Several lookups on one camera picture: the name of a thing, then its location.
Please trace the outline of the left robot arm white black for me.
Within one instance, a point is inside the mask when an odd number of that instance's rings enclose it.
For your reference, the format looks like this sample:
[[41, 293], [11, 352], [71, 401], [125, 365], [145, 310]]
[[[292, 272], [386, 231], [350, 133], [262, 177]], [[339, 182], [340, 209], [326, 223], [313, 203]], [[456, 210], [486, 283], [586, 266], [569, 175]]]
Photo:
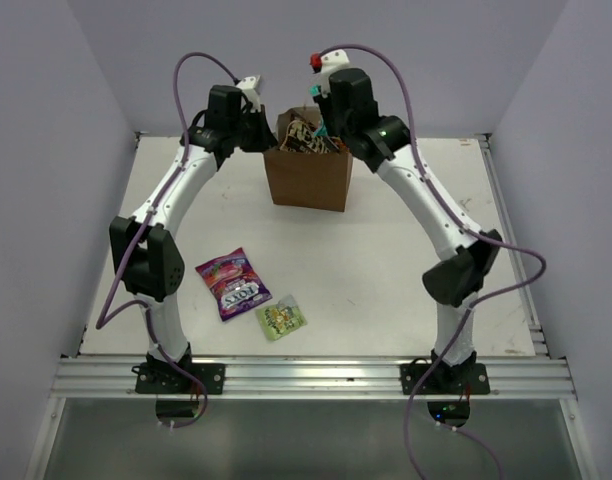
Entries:
[[194, 379], [177, 301], [185, 274], [177, 232], [200, 190], [235, 150], [263, 153], [275, 146], [260, 81], [248, 76], [235, 85], [213, 86], [207, 107], [183, 121], [176, 157], [155, 190], [130, 216], [115, 217], [109, 227], [113, 284], [132, 294], [147, 328], [144, 375], [158, 375], [171, 392], [187, 390]]

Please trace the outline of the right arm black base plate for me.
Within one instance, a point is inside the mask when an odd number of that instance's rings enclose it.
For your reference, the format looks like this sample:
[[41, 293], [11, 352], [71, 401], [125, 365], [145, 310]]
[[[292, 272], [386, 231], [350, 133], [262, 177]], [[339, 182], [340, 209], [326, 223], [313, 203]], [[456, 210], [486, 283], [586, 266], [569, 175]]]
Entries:
[[399, 366], [404, 395], [488, 395], [491, 393], [488, 373], [483, 363], [471, 358], [463, 364], [440, 363], [427, 377], [432, 366], [428, 359], [417, 358]]

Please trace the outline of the teal snack packet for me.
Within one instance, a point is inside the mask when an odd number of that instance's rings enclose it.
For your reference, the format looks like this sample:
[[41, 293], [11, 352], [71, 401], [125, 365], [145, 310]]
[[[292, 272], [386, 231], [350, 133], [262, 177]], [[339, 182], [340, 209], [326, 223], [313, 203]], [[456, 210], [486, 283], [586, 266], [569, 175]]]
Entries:
[[322, 96], [321, 86], [317, 84], [311, 86], [309, 88], [309, 93], [319, 112], [319, 120], [315, 129], [315, 135], [317, 137], [327, 137], [328, 131], [324, 118], [324, 112], [322, 110], [322, 101], [324, 100], [324, 97]]

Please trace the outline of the brown Kettle sea salt chips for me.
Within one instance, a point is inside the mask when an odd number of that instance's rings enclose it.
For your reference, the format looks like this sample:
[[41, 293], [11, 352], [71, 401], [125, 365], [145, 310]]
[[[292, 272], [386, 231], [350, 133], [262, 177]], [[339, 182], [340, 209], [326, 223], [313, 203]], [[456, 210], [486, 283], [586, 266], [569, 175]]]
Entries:
[[327, 137], [317, 135], [317, 129], [306, 119], [293, 114], [287, 123], [279, 150], [302, 154], [338, 153], [337, 145]]

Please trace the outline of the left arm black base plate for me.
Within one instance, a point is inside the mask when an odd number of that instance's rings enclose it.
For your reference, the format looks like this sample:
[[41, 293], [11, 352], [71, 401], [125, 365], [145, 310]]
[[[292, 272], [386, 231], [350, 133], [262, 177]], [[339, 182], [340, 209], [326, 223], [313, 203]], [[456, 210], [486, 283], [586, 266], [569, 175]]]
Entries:
[[226, 378], [226, 365], [222, 363], [192, 363], [183, 375], [169, 364], [149, 365], [143, 362], [131, 368], [136, 375], [135, 392], [147, 395], [176, 395], [200, 393], [189, 375], [199, 380], [208, 395], [221, 395]]

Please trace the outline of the brown paper bag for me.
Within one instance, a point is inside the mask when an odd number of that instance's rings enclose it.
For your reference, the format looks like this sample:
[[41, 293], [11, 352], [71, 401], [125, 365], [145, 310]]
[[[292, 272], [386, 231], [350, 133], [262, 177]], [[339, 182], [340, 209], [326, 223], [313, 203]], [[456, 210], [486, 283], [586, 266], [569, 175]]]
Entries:
[[263, 153], [264, 167], [274, 204], [343, 212], [346, 209], [353, 168], [348, 152], [302, 154], [279, 150], [290, 117], [303, 117], [315, 128], [316, 106], [293, 107], [276, 122], [278, 145]]

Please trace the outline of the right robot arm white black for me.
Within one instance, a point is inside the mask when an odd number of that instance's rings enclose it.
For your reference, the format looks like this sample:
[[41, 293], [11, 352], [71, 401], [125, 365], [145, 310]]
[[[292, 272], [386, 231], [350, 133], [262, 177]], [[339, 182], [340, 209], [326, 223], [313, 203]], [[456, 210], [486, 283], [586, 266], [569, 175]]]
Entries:
[[431, 379], [454, 392], [476, 361], [468, 308], [483, 288], [499, 252], [497, 230], [485, 232], [457, 208], [421, 159], [410, 130], [397, 116], [380, 114], [370, 77], [349, 66], [318, 69], [313, 98], [328, 133], [390, 186], [427, 234], [438, 262], [422, 276], [437, 307]]

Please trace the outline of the orange Kettle honey dijon chips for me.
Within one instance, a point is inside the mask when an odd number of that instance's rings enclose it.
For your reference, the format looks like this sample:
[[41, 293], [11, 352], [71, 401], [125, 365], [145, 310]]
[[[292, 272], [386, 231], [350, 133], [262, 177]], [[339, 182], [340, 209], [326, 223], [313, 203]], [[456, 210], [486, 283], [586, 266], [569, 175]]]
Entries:
[[340, 138], [334, 137], [332, 139], [332, 141], [336, 145], [336, 147], [338, 148], [338, 150], [340, 152], [348, 152], [349, 151], [347, 145]]

